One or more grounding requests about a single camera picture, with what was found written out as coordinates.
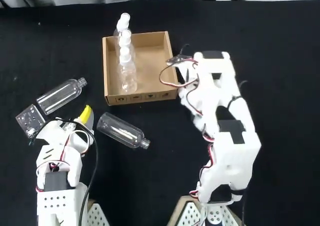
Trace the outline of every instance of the printed symbol on box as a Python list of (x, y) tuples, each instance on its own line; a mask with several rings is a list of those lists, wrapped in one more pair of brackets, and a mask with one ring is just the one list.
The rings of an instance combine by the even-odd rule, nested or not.
[(147, 95), (144, 96), (144, 99), (151, 100), (151, 99), (154, 99), (155, 97), (156, 97), (155, 94), (147, 94)]
[(165, 93), (163, 93), (162, 95), (161, 95), (161, 98), (166, 98), (166, 97), (168, 97), (169, 96), (169, 93), (168, 92), (165, 92)]
[(127, 99), (125, 97), (118, 97), (115, 99), (117, 102), (125, 102)]
[(138, 101), (138, 100), (142, 100), (142, 96), (141, 95), (135, 95), (131, 97), (132, 101)]

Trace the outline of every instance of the black cable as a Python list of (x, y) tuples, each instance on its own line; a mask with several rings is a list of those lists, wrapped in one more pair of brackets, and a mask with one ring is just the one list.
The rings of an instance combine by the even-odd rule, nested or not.
[(241, 99), (241, 98), (242, 98), (241, 95), (239, 95), (239, 96), (232, 96), (232, 99), (230, 100), (230, 102), (228, 103), (228, 106), (227, 106), (226, 108), (229, 110), (231, 103), (234, 102), (234, 101), (236, 101), (237, 99)]
[(242, 217), (241, 217), (241, 226), (245, 226), (245, 208), (247, 200), (247, 191), (244, 192), (242, 197)]
[(29, 145), (32, 146), (36, 140), (36, 137), (37, 135), (41, 132), (41, 130), (50, 122), (52, 121), (61, 121), (63, 123), (72, 123), (72, 124), (76, 124), (78, 127), (80, 127), (83, 131), (85, 131), (86, 133), (88, 133), (89, 136), (91, 136), (93, 138), (93, 143), (94, 143), (94, 146), (95, 146), (95, 165), (94, 165), (94, 169), (93, 169), (93, 172), (92, 172), (92, 176), (91, 176), (91, 179), (90, 179), (90, 182), (89, 182), (89, 185), (84, 193), (84, 197), (83, 197), (83, 200), (82, 200), (82, 204), (81, 204), (81, 209), (80, 209), (80, 214), (79, 214), (79, 223), (78, 223), (78, 226), (82, 226), (82, 217), (83, 217), (83, 214), (84, 214), (84, 210), (85, 210), (85, 205), (86, 205), (86, 200), (87, 200), (87, 197), (88, 197), (88, 194), (89, 194), (89, 190), (90, 188), (92, 187), (92, 184), (93, 184), (93, 181), (95, 179), (95, 176), (96, 176), (96, 173), (97, 173), (97, 169), (98, 169), (98, 159), (99, 159), (99, 151), (98, 151), (98, 144), (97, 144), (97, 141), (96, 141), (96, 138), (94, 136), (94, 134), (92, 132), (90, 132), (90, 130), (84, 126), (83, 124), (79, 123), (79, 122), (76, 122), (76, 121), (73, 121), (73, 120), (65, 120), (65, 119), (60, 119), (60, 118), (53, 118), (53, 119), (49, 119), (48, 121), (46, 121), (42, 126), (41, 128), (33, 135), (33, 137), (31, 138), (30, 142), (29, 142)]

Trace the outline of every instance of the white bottle cap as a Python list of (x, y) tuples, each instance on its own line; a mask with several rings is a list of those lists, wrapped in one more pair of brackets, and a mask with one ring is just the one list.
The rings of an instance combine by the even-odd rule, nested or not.
[(121, 17), (116, 24), (116, 29), (118, 30), (118, 32), (127, 30), (129, 28), (129, 21), (130, 15), (128, 13), (124, 12), (123, 14), (121, 14)]
[(127, 12), (122, 13), (120, 16), (120, 20), (129, 23), (130, 14), (128, 14)]
[(130, 44), (131, 44), (131, 32), (126, 29), (121, 33), (121, 36), (119, 39), (119, 46), (125, 47), (125, 46), (129, 46)]
[(116, 30), (118, 32), (127, 30), (128, 27), (129, 27), (129, 22), (122, 21), (121, 19), (119, 19), (118, 23), (116, 24)]
[(128, 47), (120, 48), (120, 64), (127, 63), (131, 60), (130, 50)]

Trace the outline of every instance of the bottle cap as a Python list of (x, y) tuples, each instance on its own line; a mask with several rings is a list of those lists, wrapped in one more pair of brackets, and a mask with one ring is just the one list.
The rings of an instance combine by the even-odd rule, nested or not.
[(128, 14), (127, 12), (122, 13), (120, 16), (120, 20), (129, 23), (130, 14)]
[(131, 60), (130, 50), (128, 47), (120, 48), (120, 64), (127, 63)]
[(143, 139), (141, 140), (140, 146), (141, 146), (141, 148), (143, 148), (143, 149), (146, 150), (146, 149), (149, 147), (150, 143), (151, 143), (150, 140), (148, 140), (148, 139), (146, 139), (146, 138), (143, 138)]
[(116, 24), (116, 30), (118, 32), (122, 32), (124, 30), (127, 30), (129, 28), (129, 21), (124, 21), (119, 19), (118, 23)]
[(124, 30), (121, 33), (120, 39), (119, 39), (119, 46), (129, 46), (131, 44), (131, 32), (129, 30)]

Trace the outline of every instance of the white cable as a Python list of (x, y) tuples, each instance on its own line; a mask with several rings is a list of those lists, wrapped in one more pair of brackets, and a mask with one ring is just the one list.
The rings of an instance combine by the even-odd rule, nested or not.
[(88, 134), (86, 131), (83, 131), (83, 130), (74, 130), (74, 131), (72, 131), (72, 132), (69, 134), (69, 141), (71, 141), (71, 136), (72, 136), (74, 133), (83, 133), (83, 134), (85, 134), (85, 136), (86, 136), (86, 149), (85, 149), (83, 152), (80, 153), (80, 154), (84, 154), (85, 152), (88, 151), (89, 146), (90, 146), (90, 137), (89, 137), (89, 134)]

